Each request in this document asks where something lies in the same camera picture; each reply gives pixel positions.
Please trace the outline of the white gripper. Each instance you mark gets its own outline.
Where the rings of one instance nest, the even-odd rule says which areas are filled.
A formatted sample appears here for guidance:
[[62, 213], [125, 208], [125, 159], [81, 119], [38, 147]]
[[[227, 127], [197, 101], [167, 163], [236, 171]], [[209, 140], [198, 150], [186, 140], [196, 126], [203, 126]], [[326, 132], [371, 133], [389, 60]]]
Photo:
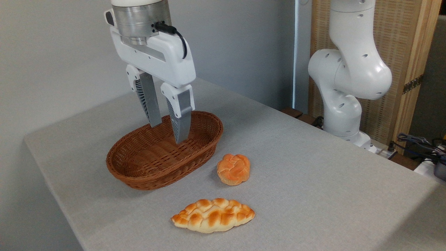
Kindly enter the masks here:
[[151, 127], [162, 122], [152, 77], [155, 76], [165, 82], [161, 92], [167, 100], [176, 143], [185, 141], [191, 127], [191, 112], [195, 110], [189, 84], [196, 78], [191, 52], [184, 59], [182, 40], [167, 33], [149, 37], [146, 45], [133, 45], [114, 27], [110, 27], [110, 34], [118, 55], [129, 64], [126, 71], [131, 89], [137, 93]]

